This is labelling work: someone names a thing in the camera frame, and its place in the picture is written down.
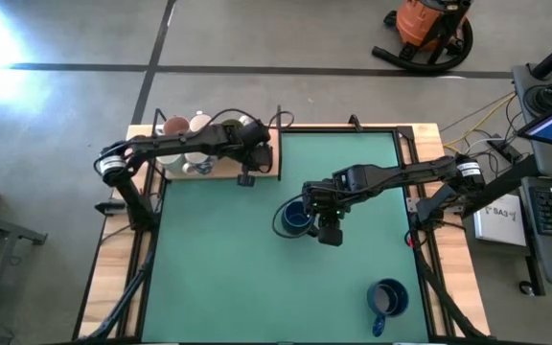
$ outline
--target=desk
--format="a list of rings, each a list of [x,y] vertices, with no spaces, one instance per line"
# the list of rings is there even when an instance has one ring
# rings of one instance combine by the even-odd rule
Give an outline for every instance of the desk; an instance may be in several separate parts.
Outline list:
[[[343,125],[317,125],[321,127],[342,127]],[[409,146],[410,141],[401,139],[402,153],[404,161],[411,162],[416,153],[420,161],[426,161],[438,158],[444,155],[442,141],[440,139],[438,127],[435,124],[400,124],[400,125],[364,125],[365,127],[411,127],[414,134],[413,147]],[[150,134],[150,126],[130,126],[127,137],[138,134]],[[140,188],[145,186],[147,167],[136,174],[133,181]],[[159,191],[159,178],[155,175],[150,189],[152,192]],[[425,192],[431,196],[440,187],[438,183],[425,185]],[[447,221],[460,223],[456,216],[447,217]],[[127,215],[117,215],[105,220],[103,226],[103,236],[116,231],[127,225]],[[465,234],[458,228],[445,226],[435,233],[435,240],[439,252],[440,265],[442,267],[444,280],[448,293],[460,307],[462,312],[467,315],[473,325],[481,332],[488,334],[489,327],[485,317],[485,312],[480,299],[480,293],[474,276],[472,259],[468,251]],[[132,248],[136,244],[136,250],[139,252],[139,261],[144,259],[150,234],[137,236],[132,231],[126,230],[110,238],[101,247],[97,249],[96,260],[91,272],[91,277],[87,285],[78,324],[74,332],[74,337],[87,335],[97,329],[102,320],[110,312],[121,296],[128,279],[127,271],[130,265],[136,266],[133,259]],[[428,261],[431,260],[427,248],[424,248],[425,256]],[[138,314],[142,305],[142,289],[138,290],[136,296],[129,308],[128,318],[124,327],[117,327],[111,336],[122,336],[125,334],[133,335],[136,332]],[[446,334],[447,327],[443,322],[442,308],[435,295],[430,293],[431,312],[435,320],[436,334]]]

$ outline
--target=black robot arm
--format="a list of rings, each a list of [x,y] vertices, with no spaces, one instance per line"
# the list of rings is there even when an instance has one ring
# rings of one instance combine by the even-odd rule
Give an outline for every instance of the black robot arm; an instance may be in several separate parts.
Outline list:
[[[188,152],[229,157],[242,164],[238,184],[252,186],[254,177],[248,172],[259,171],[262,167],[268,170],[272,164],[269,140],[268,128],[261,121],[242,128],[209,125],[188,135],[140,135],[104,148],[94,168],[103,182],[116,188],[125,200],[131,229],[150,231],[156,226],[150,199],[141,195],[131,181],[142,164],[154,157]]]
[[[339,221],[351,212],[351,206],[386,189],[436,181],[445,185],[433,198],[420,201],[419,212],[412,219],[414,226],[428,226],[427,221],[433,216],[441,217],[437,213],[454,199],[478,192],[485,185],[478,163],[457,155],[393,168],[353,165],[334,172],[332,178],[304,183],[302,200],[306,213],[318,217],[318,230],[314,233],[318,240],[341,245]]]

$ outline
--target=power strip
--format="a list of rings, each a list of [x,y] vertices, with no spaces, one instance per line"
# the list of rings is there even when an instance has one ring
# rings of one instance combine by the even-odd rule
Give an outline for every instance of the power strip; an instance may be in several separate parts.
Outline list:
[[[495,139],[501,139],[502,137],[499,134],[494,134],[491,136]],[[505,143],[505,140],[502,141],[488,141],[487,144],[489,144],[490,147],[494,148],[494,150],[499,153],[504,159],[506,159],[509,162],[516,163],[519,159],[521,159],[522,154],[517,149],[515,149],[512,145]]]

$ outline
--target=vacuum hose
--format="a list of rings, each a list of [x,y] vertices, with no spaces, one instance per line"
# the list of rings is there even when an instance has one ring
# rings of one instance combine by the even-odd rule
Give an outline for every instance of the vacuum hose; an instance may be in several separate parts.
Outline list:
[[[372,55],[377,58],[382,58],[383,60],[390,62],[410,72],[427,73],[427,74],[445,72],[459,65],[461,62],[463,62],[468,57],[468,55],[470,54],[470,51],[472,50],[472,43],[473,43],[472,25],[470,25],[470,21],[468,21],[468,19],[466,19],[462,24],[461,31],[463,35],[463,41],[464,41],[463,50],[461,51],[460,55],[458,55],[457,57],[454,57],[453,59],[447,62],[436,63],[436,64],[415,63],[415,62],[407,61],[403,58],[397,57],[379,47],[374,47],[374,49],[372,49]]]

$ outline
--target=black line on floor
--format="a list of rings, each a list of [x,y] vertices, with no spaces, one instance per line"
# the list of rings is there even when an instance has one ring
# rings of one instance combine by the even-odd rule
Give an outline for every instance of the black line on floor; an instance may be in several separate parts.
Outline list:
[[[142,117],[144,116],[144,110],[146,110],[146,104],[149,100],[149,93],[152,88],[152,81],[154,81],[156,67],[159,63],[159,59],[161,58],[163,46],[165,45],[165,37],[168,34],[170,18],[173,15],[173,5],[175,3],[176,0],[168,0],[165,10],[163,11],[159,32],[157,33],[157,38],[155,39],[154,46],[152,47],[152,54],[150,55],[149,68],[144,76],[142,88],[140,89],[140,95],[138,96],[138,101],[135,103],[133,117],[131,117],[132,125],[140,125],[142,123]]]
[[[466,79],[511,79],[510,72],[449,71],[441,74],[419,75],[404,70],[314,67],[250,67],[250,66],[157,66],[157,73],[223,74],[223,75],[293,75],[347,77],[452,77]]]
[[[105,63],[14,63],[8,66],[13,70],[29,71],[81,71],[81,72],[144,72],[149,67],[142,64]]]

